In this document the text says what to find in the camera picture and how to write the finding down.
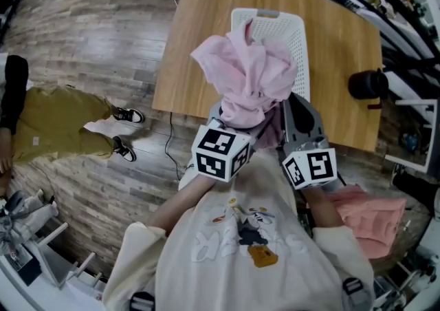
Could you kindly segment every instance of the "sneaker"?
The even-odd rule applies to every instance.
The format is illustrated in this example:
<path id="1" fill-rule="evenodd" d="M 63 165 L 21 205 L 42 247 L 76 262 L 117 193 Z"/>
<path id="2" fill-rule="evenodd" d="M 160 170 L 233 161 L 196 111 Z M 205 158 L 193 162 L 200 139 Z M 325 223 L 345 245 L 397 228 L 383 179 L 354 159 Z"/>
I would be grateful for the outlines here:
<path id="1" fill-rule="evenodd" d="M 113 152 L 120 154 L 125 160 L 128 160 L 129 162 L 134 162 L 136 160 L 136 155 L 134 151 L 126 144 L 124 144 L 119 136 L 115 136 L 113 138 L 113 141 L 115 142 L 115 149 L 113 150 Z"/>
<path id="2" fill-rule="evenodd" d="M 119 113 L 117 115 L 113 115 L 116 120 L 125 120 L 129 122 L 144 122 L 144 115 L 132 108 L 118 108 Z"/>

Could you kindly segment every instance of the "person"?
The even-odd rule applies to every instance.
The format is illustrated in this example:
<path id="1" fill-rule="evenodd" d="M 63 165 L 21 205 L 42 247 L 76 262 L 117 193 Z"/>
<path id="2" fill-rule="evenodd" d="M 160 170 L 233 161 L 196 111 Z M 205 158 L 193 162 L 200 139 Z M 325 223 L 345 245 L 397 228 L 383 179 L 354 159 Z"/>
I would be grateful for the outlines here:
<path id="1" fill-rule="evenodd" d="M 296 216 L 277 159 L 257 151 L 229 183 L 187 169 L 179 192 L 130 225 L 104 290 L 114 310 L 357 310 L 373 305 L 373 269 L 320 188 Z"/>
<path id="2" fill-rule="evenodd" d="M 396 164 L 391 176 L 391 184 L 400 191 L 413 196 L 423 204 L 435 219 L 440 219 L 440 186 L 409 174 L 405 166 Z"/>
<path id="3" fill-rule="evenodd" d="M 113 106 L 107 99 L 66 86 L 32 87 L 26 91 L 28 62 L 17 55 L 0 54 L 0 173 L 12 163 L 41 156 L 120 154 L 133 162 L 136 155 L 120 136 L 109 138 L 84 128 L 107 119 L 143 122 L 136 109 Z"/>

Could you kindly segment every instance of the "printed graphic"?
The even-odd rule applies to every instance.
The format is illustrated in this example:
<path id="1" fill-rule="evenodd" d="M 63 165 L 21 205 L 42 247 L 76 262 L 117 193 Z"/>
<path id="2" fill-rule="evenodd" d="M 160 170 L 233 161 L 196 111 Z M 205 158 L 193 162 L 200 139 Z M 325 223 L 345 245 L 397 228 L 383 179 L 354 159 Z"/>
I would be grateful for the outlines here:
<path id="1" fill-rule="evenodd" d="M 271 266 L 278 262 L 278 255 L 275 255 L 266 245 L 249 246 L 247 251 L 254 260 L 254 265 L 258 268 Z"/>
<path id="2" fill-rule="evenodd" d="M 234 139 L 235 135 L 232 133 L 209 129 L 198 147 L 219 154 L 228 154 Z"/>
<path id="3" fill-rule="evenodd" d="M 295 186 L 298 186 L 305 181 L 304 176 L 301 174 L 300 169 L 295 162 L 295 159 L 292 158 L 289 162 L 286 163 L 286 169 Z"/>
<path id="4" fill-rule="evenodd" d="M 327 152 L 308 153 L 307 159 L 312 180 L 333 177 L 330 156 Z"/>
<path id="5" fill-rule="evenodd" d="M 230 218 L 236 222 L 236 233 L 240 246 L 247 246 L 247 251 L 258 268 L 271 266 L 278 261 L 278 255 L 273 253 L 267 245 L 269 241 L 261 235 L 261 224 L 272 224 L 274 215 L 267 212 L 265 207 L 249 208 L 248 211 L 236 204 L 236 199 L 228 201 L 223 215 L 212 219 L 212 223 L 219 224 Z"/>
<path id="6" fill-rule="evenodd" d="M 226 162 L 224 160 L 197 153 L 197 166 L 202 173 L 225 178 Z"/>
<path id="7" fill-rule="evenodd" d="M 249 152 L 249 144 L 246 145 L 240 152 L 238 152 L 232 159 L 232 171 L 231 177 L 235 175 L 240 168 L 246 164 L 247 156 Z"/>

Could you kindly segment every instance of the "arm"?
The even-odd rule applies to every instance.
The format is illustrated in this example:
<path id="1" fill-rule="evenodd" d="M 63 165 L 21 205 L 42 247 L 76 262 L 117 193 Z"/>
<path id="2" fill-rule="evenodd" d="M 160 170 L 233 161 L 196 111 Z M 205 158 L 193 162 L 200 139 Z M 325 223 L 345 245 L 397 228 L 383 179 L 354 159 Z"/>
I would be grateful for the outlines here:
<path id="1" fill-rule="evenodd" d="M 6 89 L 1 100 L 0 128 L 9 129 L 12 135 L 25 104 L 28 75 L 26 59 L 9 55 L 5 67 Z"/>
<path id="2" fill-rule="evenodd" d="M 373 269 L 353 231 L 344 225 L 340 214 L 321 188 L 306 189 L 302 193 L 315 220 L 313 240 L 316 245 L 333 264 L 342 282 L 351 277 L 358 278 L 371 297 Z"/>
<path id="3" fill-rule="evenodd" d="M 200 199 L 214 186 L 216 180 L 198 175 L 171 199 L 161 205 L 148 219 L 148 226 L 155 226 L 166 231 L 171 231 L 180 217 L 190 208 L 197 205 Z"/>
<path id="4" fill-rule="evenodd" d="M 302 194 L 309 204 L 311 215 L 318 228 L 344 226 L 340 214 L 320 187 L 302 190 Z"/>
<path id="5" fill-rule="evenodd" d="M 1 100 L 0 173 L 12 168 L 12 135 L 25 104 L 28 75 L 26 59 L 10 55 L 5 66 L 5 94 Z"/>
<path id="6" fill-rule="evenodd" d="M 140 222 L 130 224 L 102 295 L 105 310 L 126 310 L 133 293 L 154 280 L 165 243 L 163 229 Z"/>

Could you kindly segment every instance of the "wooden floor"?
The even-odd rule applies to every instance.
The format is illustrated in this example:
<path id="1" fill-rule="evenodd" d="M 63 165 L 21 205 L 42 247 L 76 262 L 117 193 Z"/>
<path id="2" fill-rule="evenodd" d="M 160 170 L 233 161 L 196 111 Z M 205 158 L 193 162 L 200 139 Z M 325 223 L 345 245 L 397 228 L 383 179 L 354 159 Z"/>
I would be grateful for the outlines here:
<path id="1" fill-rule="evenodd" d="M 55 193 L 59 219 L 69 223 L 58 244 L 63 254 L 81 262 L 94 251 L 98 258 L 91 269 L 106 276 L 128 224 L 145 222 L 177 190 L 175 166 L 164 153 L 169 114 L 151 109 L 174 11 L 173 0 L 24 0 L 2 48 L 28 59 L 35 85 L 72 85 L 106 96 L 114 105 L 141 109 L 148 118 L 141 127 L 114 120 L 89 126 L 132 140 L 138 156 L 133 164 L 118 156 L 108 161 L 81 157 L 35 160 L 14 169 L 11 191 L 35 193 L 42 188 Z M 388 108 L 381 133 L 398 125 L 390 120 L 393 108 Z M 179 163 L 180 175 L 203 122 L 173 115 L 175 137 L 169 152 Z M 387 146 L 380 140 L 376 154 L 338 147 L 338 167 L 347 183 L 359 183 L 376 195 L 402 195 L 389 185 L 391 166 L 383 165 Z M 408 205 L 427 212 L 415 200 L 408 199 Z M 412 224 L 405 233 L 400 229 L 391 256 L 374 261 L 378 273 L 417 242 L 428 221 L 423 213 L 406 212 L 402 225 L 408 219 Z"/>

